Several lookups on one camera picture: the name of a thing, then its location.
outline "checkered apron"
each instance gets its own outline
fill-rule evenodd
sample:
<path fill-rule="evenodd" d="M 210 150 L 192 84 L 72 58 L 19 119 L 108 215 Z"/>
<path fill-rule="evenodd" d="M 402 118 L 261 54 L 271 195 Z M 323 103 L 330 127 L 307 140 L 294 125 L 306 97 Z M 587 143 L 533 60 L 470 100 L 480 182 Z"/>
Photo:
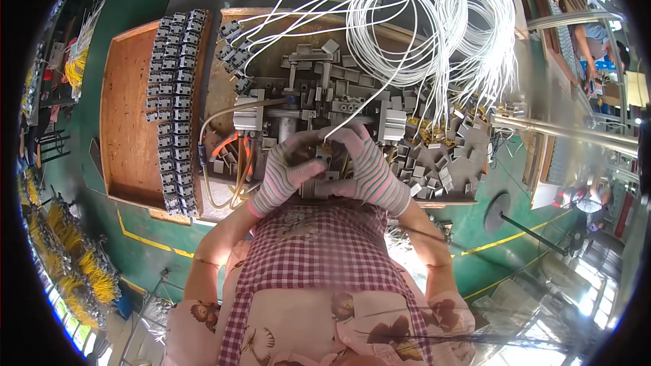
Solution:
<path fill-rule="evenodd" d="M 242 267 L 217 364 L 239 366 L 253 295 L 264 289 L 335 288 L 392 291 L 405 297 L 424 359 L 432 353 L 416 299 L 391 263 L 387 214 L 373 205 L 281 207 L 255 229 Z"/>

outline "coiled white cable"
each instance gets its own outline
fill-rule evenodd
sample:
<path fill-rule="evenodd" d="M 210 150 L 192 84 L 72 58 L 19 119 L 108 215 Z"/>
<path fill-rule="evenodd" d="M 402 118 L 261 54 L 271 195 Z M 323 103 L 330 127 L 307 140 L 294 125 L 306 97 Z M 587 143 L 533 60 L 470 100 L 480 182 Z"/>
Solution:
<path fill-rule="evenodd" d="M 277 12 L 282 1 L 279 0 L 268 15 L 241 20 L 244 22 L 265 18 L 261 24 L 241 35 L 252 39 L 266 24 L 290 15 L 300 15 L 280 34 L 252 40 L 251 46 L 264 46 L 249 58 L 244 71 L 255 56 L 282 37 L 308 36 L 346 29 L 346 42 L 357 65 L 365 73 L 383 82 L 382 88 L 368 98 L 359 110 L 375 99 L 389 84 L 396 87 L 419 85 L 420 93 L 428 81 L 431 82 L 432 90 L 425 101 L 425 108 L 429 109 L 434 105 L 434 119 L 428 128 L 431 128 L 434 122 L 447 126 L 449 101 L 453 104 L 465 104 L 472 94 L 479 93 L 480 101 L 492 105 L 506 88 L 513 85 L 515 10 L 512 0 L 400 0 L 387 5 L 378 5 L 380 0 L 346 0 L 328 11 L 320 12 L 316 10 L 328 0 L 312 0 L 295 12 Z M 376 10 L 390 7 L 399 10 L 390 17 L 375 20 Z M 383 49 L 378 43 L 374 26 L 394 19 L 408 7 L 413 10 L 415 19 L 410 44 L 404 51 L 391 52 Z M 481 28 L 470 23 L 469 12 L 476 13 L 488 27 Z M 292 33 L 329 13 L 345 14 L 346 27 Z M 416 42 L 419 13 L 425 14 L 432 35 Z M 450 62 L 450 57 L 455 51 L 465 56 L 460 63 Z M 461 91 L 448 100 L 450 84 L 459 86 Z M 358 112 L 353 113 L 326 137 L 346 125 Z"/>

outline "striped glove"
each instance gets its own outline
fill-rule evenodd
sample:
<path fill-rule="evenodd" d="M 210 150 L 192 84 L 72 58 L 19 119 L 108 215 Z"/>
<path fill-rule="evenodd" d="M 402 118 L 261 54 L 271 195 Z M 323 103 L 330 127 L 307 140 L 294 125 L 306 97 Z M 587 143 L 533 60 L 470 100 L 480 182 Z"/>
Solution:
<path fill-rule="evenodd" d="M 324 138 L 332 129 L 334 126 L 321 129 L 319 138 Z M 351 122 L 331 134 L 328 139 L 346 146 L 353 160 L 355 173 L 351 179 L 323 184 L 325 191 L 336 196 L 370 202 L 385 208 L 394 216 L 402 215 L 411 199 L 410 189 L 391 173 L 382 152 L 370 138 L 364 125 Z"/>
<path fill-rule="evenodd" d="M 287 164 L 287 158 L 298 147 L 318 141 L 316 130 L 298 132 L 269 152 L 260 191 L 247 201 L 247 206 L 254 215 L 263 218 L 287 201 L 305 180 L 328 168 L 326 162 L 317 159 L 296 167 Z"/>

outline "worker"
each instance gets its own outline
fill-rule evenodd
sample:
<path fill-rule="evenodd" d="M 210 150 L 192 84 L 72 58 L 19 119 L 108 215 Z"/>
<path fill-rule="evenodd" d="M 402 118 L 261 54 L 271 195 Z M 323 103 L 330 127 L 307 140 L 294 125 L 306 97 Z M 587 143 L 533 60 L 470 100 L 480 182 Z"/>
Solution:
<path fill-rule="evenodd" d="M 475 319 L 460 297 L 440 230 L 390 171 L 360 123 L 345 145 L 354 176 L 325 183 L 346 197 L 290 204 L 323 160 L 287 160 L 332 127 L 294 134 L 268 155 L 259 192 L 199 243 L 183 301 L 169 312 L 165 365 L 469 365 Z M 398 218 L 427 269 L 425 294 L 387 254 Z M 253 240 L 244 240 L 249 233 Z M 219 270 L 225 263 L 223 301 Z"/>
<path fill-rule="evenodd" d="M 597 67 L 594 61 L 599 60 L 607 53 L 608 58 L 614 64 L 616 58 L 613 53 L 613 45 L 608 39 L 606 27 L 599 22 L 577 24 L 574 28 L 570 29 L 570 32 L 572 32 L 575 40 L 576 45 L 574 49 L 576 54 L 579 57 L 583 55 L 586 59 L 583 88 L 587 94 L 590 94 L 590 81 L 597 77 Z M 631 57 L 628 50 L 620 41 L 617 41 L 616 44 L 620 60 L 622 61 L 622 70 L 628 70 L 631 65 Z"/>

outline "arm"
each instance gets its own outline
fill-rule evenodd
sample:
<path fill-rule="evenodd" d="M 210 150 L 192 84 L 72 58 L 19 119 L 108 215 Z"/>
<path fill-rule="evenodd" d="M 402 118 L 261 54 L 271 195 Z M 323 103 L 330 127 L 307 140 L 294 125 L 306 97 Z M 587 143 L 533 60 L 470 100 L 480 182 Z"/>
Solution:
<path fill-rule="evenodd" d="M 246 205 L 240 205 L 201 239 L 192 258 L 190 274 L 185 282 L 184 300 L 217 302 L 217 273 L 226 263 L 235 243 L 244 239 L 260 218 Z"/>
<path fill-rule="evenodd" d="M 441 292 L 456 292 L 452 257 L 441 231 L 413 199 L 398 221 L 406 230 L 418 258 L 427 267 L 425 299 L 428 303 Z"/>

